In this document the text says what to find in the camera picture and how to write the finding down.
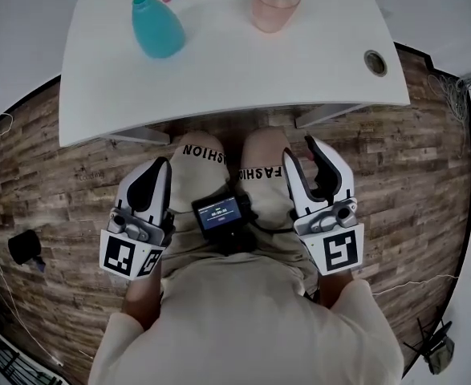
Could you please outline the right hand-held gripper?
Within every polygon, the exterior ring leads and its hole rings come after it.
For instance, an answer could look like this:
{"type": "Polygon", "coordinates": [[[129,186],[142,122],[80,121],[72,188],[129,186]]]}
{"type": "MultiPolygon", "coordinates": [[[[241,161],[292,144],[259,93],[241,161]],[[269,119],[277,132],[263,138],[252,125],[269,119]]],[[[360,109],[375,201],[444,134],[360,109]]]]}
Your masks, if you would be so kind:
{"type": "Polygon", "coordinates": [[[356,218],[353,172],[332,146],[306,136],[318,169],[310,189],[302,166],[289,148],[282,164],[297,217],[294,231],[322,275],[350,270],[363,261],[364,224],[356,218]]]}

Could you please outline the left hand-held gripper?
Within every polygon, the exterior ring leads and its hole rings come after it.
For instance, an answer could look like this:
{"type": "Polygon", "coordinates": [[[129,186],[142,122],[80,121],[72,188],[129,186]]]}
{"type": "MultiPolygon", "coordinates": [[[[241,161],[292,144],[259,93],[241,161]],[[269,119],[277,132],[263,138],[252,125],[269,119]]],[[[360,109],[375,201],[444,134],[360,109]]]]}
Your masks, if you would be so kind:
{"type": "Polygon", "coordinates": [[[156,158],[134,168],[120,182],[116,208],[100,234],[101,269],[128,280],[153,273],[175,231],[174,216],[167,212],[171,179],[168,159],[156,158]]]}

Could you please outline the teal large spray bottle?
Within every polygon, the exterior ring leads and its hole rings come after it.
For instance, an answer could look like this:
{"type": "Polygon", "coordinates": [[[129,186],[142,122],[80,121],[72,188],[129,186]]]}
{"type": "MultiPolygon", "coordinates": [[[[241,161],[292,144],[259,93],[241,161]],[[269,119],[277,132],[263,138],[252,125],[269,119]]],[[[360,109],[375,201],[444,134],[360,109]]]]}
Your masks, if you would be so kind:
{"type": "Polygon", "coordinates": [[[179,18],[158,0],[132,0],[132,29],[143,52],[165,59],[185,45],[185,31],[179,18]]]}

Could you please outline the pink textured plastic cup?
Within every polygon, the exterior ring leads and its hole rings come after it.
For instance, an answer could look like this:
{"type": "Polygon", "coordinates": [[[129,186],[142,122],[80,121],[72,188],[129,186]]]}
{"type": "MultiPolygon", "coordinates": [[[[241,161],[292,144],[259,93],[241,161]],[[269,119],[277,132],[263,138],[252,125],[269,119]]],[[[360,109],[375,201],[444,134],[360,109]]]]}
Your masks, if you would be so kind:
{"type": "Polygon", "coordinates": [[[252,0],[254,25],[265,33],[280,31],[296,11],[301,0],[252,0]]]}

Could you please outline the person's left forearm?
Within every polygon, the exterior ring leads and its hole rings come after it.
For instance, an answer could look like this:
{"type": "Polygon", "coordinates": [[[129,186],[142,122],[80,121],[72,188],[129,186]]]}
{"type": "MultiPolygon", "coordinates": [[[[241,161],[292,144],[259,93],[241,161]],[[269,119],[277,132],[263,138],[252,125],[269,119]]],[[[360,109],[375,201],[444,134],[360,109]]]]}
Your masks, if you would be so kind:
{"type": "Polygon", "coordinates": [[[160,275],[132,281],[127,289],[121,312],[134,318],[148,330],[160,316],[160,275]]]}

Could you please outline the person's right forearm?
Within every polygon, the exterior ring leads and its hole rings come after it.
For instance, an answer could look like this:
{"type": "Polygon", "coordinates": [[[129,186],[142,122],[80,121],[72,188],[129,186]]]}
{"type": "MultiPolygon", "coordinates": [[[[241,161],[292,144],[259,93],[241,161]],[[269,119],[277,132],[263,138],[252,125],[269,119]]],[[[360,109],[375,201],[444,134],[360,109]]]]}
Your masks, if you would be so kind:
{"type": "Polygon", "coordinates": [[[332,308],[338,301],[343,289],[353,280],[352,272],[349,269],[327,276],[319,274],[318,304],[328,309],[332,308]]]}

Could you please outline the person's beige printed shorts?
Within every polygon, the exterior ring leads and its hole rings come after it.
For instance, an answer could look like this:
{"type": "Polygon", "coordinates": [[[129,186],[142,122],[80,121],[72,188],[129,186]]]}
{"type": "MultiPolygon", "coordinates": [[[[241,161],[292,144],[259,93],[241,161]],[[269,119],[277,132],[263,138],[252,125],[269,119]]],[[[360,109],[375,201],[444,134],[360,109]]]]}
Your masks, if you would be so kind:
{"type": "MultiPolygon", "coordinates": [[[[183,145],[171,161],[173,171],[170,209],[175,215],[176,232],[162,260],[162,276],[170,279],[179,270],[195,261],[228,257],[202,236],[193,214],[192,203],[227,191],[229,171],[224,151],[201,146],[183,145]]],[[[293,209],[282,166],[248,168],[252,177],[241,180],[240,191],[249,197],[257,219],[248,228],[255,236],[257,248],[249,253],[269,257],[287,267],[304,280],[316,276],[316,269],[293,232],[290,212],[293,209]]]]}

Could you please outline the white table leg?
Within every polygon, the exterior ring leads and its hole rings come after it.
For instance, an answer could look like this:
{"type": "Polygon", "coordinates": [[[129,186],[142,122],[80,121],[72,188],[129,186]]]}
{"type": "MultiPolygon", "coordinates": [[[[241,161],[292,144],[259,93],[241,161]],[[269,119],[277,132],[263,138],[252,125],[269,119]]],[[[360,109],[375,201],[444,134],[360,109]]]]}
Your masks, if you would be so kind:
{"type": "Polygon", "coordinates": [[[328,103],[308,113],[297,117],[294,121],[296,128],[306,128],[314,124],[322,123],[331,118],[341,116],[348,112],[359,110],[363,103],[328,103]]]}
{"type": "Polygon", "coordinates": [[[114,132],[105,135],[104,139],[157,145],[167,145],[171,143],[170,136],[168,134],[146,127],[114,132]]]}

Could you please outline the black screen device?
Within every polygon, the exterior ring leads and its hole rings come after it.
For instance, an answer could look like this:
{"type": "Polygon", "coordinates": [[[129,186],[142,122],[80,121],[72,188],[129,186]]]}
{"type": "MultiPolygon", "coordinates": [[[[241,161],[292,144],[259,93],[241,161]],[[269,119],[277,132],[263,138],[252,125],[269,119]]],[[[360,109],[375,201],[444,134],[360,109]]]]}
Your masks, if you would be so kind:
{"type": "Polygon", "coordinates": [[[254,234],[248,228],[253,220],[247,195],[224,192],[196,200],[192,208],[203,237],[226,256],[256,250],[254,234]]]}

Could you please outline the person's left leg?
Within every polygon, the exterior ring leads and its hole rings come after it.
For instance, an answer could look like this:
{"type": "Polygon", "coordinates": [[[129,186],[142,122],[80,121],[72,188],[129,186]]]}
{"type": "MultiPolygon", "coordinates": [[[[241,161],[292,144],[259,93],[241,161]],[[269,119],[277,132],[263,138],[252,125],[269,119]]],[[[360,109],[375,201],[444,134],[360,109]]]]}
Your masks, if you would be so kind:
{"type": "Polygon", "coordinates": [[[194,145],[218,151],[223,150],[223,146],[216,136],[201,131],[185,133],[180,139],[179,145],[194,145]]]}

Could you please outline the black waste bin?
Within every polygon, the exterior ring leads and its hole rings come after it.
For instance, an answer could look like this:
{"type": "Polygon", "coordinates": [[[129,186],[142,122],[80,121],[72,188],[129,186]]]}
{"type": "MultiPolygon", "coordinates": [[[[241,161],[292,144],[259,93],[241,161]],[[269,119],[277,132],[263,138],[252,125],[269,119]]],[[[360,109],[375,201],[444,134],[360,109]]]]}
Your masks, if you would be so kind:
{"type": "Polygon", "coordinates": [[[8,240],[8,249],[14,262],[23,265],[34,260],[41,262],[41,244],[36,232],[32,229],[13,236],[8,240]]]}

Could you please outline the person's beige t-shirt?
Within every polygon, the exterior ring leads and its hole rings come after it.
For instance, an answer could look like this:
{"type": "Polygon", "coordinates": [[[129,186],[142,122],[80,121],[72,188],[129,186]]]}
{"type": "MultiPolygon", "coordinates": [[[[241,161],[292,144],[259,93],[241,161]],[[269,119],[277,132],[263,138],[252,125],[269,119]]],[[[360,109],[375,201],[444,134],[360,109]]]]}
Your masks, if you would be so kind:
{"type": "Polygon", "coordinates": [[[178,270],[157,302],[149,328],[109,318],[89,385],[400,385],[399,343],[364,280],[320,306],[297,270],[238,253],[178,270]]]}

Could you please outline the black tripod stand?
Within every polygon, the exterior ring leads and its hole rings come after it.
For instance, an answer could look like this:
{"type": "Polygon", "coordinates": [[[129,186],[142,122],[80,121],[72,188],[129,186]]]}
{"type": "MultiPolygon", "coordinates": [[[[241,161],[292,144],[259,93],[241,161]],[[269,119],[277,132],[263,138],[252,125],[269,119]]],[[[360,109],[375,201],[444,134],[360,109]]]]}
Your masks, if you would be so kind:
{"type": "Polygon", "coordinates": [[[440,327],[432,334],[424,329],[420,320],[417,319],[421,340],[415,345],[404,345],[413,351],[416,356],[422,356],[428,365],[432,375],[439,375],[453,361],[455,342],[448,336],[448,332],[453,325],[452,321],[446,323],[440,320],[440,327]]]}

